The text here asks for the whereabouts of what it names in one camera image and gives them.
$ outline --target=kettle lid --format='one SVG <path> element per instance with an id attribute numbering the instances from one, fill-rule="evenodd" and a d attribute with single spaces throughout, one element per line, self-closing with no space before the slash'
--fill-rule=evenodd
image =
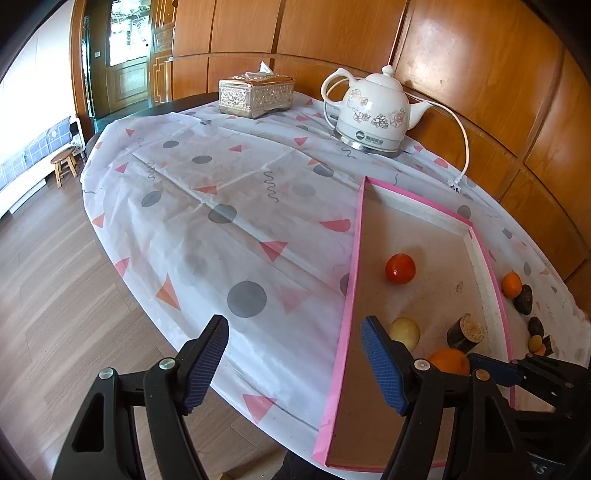
<path id="1" fill-rule="evenodd" d="M 394 69 L 391 65 L 382 67 L 382 73 L 372 73 L 365 77 L 366 80 L 377 83 L 378 85 L 390 88 L 396 92 L 402 92 L 402 85 L 394 78 Z"/>

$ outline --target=tablecloth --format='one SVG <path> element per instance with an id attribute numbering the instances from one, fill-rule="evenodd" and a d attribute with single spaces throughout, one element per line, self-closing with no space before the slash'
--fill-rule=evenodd
<path id="1" fill-rule="evenodd" d="M 556 356 L 587 365 L 589 322 L 493 198 L 469 178 L 452 191 L 445 183 L 458 171 L 411 138 L 396 159 L 352 150 L 330 135 L 322 103 L 308 96 L 296 93 L 292 109 L 257 120 L 222 114 L 217 102 L 118 120 L 100 136 L 81 182 L 98 238 L 156 327 L 178 350 L 212 315 L 227 317 L 230 339 L 212 387 L 310 459 L 365 175 L 474 222 L 497 278 L 514 270 L 532 287 L 532 314 L 554 338 Z M 527 318 L 506 299 L 505 310 L 512 356 L 522 358 Z M 529 402 L 518 392 L 518 407 Z"/>

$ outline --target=white wall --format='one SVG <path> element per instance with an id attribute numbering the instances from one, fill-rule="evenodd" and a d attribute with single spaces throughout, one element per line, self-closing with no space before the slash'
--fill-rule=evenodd
<path id="1" fill-rule="evenodd" d="M 73 6 L 68 0 L 35 32 L 0 83 L 0 164 L 76 114 L 70 71 Z"/>

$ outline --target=window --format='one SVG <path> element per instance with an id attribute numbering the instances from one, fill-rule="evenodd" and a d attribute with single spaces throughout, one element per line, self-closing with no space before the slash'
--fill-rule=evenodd
<path id="1" fill-rule="evenodd" d="M 113 0 L 109 36 L 111 66 L 147 56 L 150 36 L 150 0 Z"/>

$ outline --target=silver tissue box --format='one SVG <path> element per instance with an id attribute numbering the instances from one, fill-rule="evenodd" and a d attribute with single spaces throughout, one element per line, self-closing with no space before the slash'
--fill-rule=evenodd
<path id="1" fill-rule="evenodd" d="M 276 75 L 268 67 L 267 70 L 268 72 L 246 72 L 220 80 L 220 111 L 258 118 L 266 113 L 291 108 L 294 99 L 294 79 Z"/>

